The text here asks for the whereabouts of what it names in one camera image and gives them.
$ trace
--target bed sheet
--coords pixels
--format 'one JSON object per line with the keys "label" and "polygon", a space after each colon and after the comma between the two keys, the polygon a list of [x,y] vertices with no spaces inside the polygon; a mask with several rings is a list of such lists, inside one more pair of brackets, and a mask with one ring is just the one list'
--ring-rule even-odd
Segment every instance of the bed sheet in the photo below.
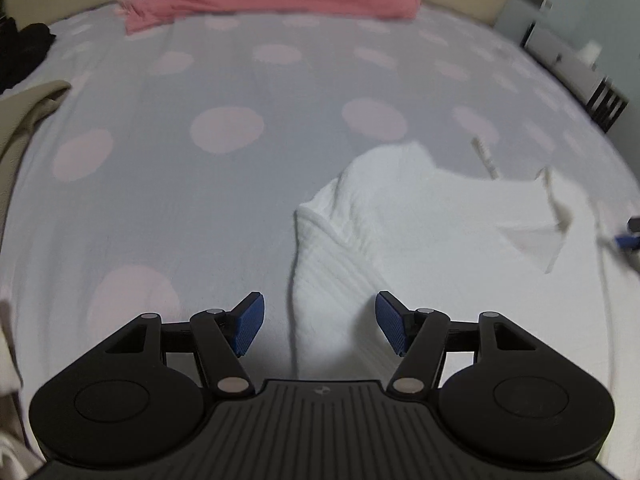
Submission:
{"label": "bed sheet", "polygon": [[506,178],[553,165],[610,224],[640,213],[635,178],[571,96],[442,10],[199,15],[127,37],[106,6],[51,28],[46,62],[12,92],[73,89],[26,153],[0,254],[23,409],[137,314],[187,320],[252,290],[266,319],[243,364],[258,384],[295,377],[293,211],[382,142],[417,139],[441,168],[482,178],[480,137]]}

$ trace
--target mattress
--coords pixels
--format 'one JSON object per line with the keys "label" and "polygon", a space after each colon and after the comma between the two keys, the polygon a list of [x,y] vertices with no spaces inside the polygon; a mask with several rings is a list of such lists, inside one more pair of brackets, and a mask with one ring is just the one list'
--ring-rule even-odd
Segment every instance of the mattress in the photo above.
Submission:
{"label": "mattress", "polygon": [[187,320],[252,290],[266,319],[242,363],[257,384],[295,377],[293,211],[382,142],[418,140],[439,167],[486,178],[479,137],[506,178],[553,165],[615,228],[640,212],[635,178],[571,96],[442,10],[198,15],[127,37],[105,6],[51,28],[46,62],[12,92],[73,89],[26,153],[0,254],[24,410],[141,312]]}

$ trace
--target polka dot bed sheet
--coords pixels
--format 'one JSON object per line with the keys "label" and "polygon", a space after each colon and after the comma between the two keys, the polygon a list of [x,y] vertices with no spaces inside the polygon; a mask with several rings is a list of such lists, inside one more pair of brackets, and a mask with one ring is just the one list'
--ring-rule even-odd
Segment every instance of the polka dot bed sheet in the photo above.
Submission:
{"label": "polka dot bed sheet", "polygon": [[296,374],[293,211],[356,156],[417,139],[442,168],[505,178],[553,165],[622,226],[636,180],[570,95],[491,29],[423,7],[413,22],[197,15],[124,35],[113,6],[55,23],[12,92],[73,89],[24,158],[0,255],[22,405],[141,312],[231,308],[266,320],[244,366]]}

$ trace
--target bed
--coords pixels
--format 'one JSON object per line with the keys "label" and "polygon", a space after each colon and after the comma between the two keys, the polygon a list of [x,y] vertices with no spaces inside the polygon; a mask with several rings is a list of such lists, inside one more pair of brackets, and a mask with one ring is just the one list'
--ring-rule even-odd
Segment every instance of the bed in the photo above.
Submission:
{"label": "bed", "polygon": [[507,178],[552,165],[615,228],[640,212],[635,178],[572,97],[457,12],[201,14],[126,36],[114,8],[53,23],[48,59],[11,91],[72,84],[23,160],[0,254],[24,413],[137,314],[186,320],[251,290],[266,320],[243,365],[257,384],[296,377],[293,211],[382,142],[418,140],[439,167],[485,178],[479,137]]}

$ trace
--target black slatted object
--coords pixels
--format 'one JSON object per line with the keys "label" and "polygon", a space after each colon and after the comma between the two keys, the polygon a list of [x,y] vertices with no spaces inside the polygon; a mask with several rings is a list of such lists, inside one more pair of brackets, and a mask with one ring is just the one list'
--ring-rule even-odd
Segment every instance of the black slatted object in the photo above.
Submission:
{"label": "black slatted object", "polygon": [[[256,304],[255,298],[239,305],[238,312],[250,310],[251,304]],[[587,373],[504,316],[485,312],[478,323],[452,322],[438,311],[408,310],[393,295],[382,292],[376,300],[376,318],[396,352],[406,355],[386,391],[379,381],[272,380],[258,394],[251,387],[225,399],[211,383],[225,374],[238,374],[240,378],[243,373],[237,353],[222,349],[223,341],[230,349],[236,340],[229,327],[242,326],[243,322],[225,319],[233,313],[206,314],[209,316],[197,314],[189,324],[169,325],[164,331],[158,327],[159,318],[137,319],[125,327],[127,330],[107,339],[105,346],[96,347],[102,352],[115,348],[120,355],[135,352],[153,362],[154,369],[164,367],[163,351],[195,347],[210,401],[204,403],[204,415],[189,419],[190,424],[197,419],[190,436],[178,438],[172,434],[174,444],[170,449],[160,452],[156,448],[155,454],[129,464],[107,464],[105,459],[94,460],[87,455],[75,455],[70,460],[73,453],[62,455],[57,446],[54,460],[34,478],[612,479],[594,461],[612,425],[609,394]],[[138,339],[128,336],[140,326],[151,334],[151,340],[143,341],[142,347]],[[44,400],[44,394],[54,393],[56,401],[68,402],[78,396],[73,393],[78,386],[74,383],[69,387],[74,377],[104,375],[104,368],[94,369],[106,362],[95,350],[36,394],[39,407],[34,409],[32,405],[31,425],[40,441],[49,443],[49,450],[54,447],[51,442],[60,440],[60,433],[74,433],[79,426],[54,414],[50,397]],[[473,351],[475,363],[438,388],[446,354],[453,351]],[[132,380],[146,384],[148,366],[137,373]],[[193,402],[192,394],[197,390],[190,386],[172,394],[175,413],[180,412],[181,405]],[[150,395],[149,405],[155,395],[155,391]],[[110,410],[132,406],[135,399],[112,402]],[[110,404],[104,397],[101,400]],[[96,406],[89,399],[84,409],[91,412]],[[105,411],[105,406],[98,406]],[[197,411],[197,406],[199,403],[194,402],[190,409]],[[156,438],[154,433],[161,442],[168,438],[165,434],[171,433],[171,427],[166,418],[174,413],[166,406],[164,410],[163,414],[154,412],[157,416],[143,438],[151,441]],[[47,433],[54,421],[66,424],[57,426],[57,439]],[[117,438],[123,435],[103,440],[95,452],[112,456],[120,445]],[[76,435],[76,439],[85,437]],[[124,439],[135,449],[149,447],[127,435]]]}

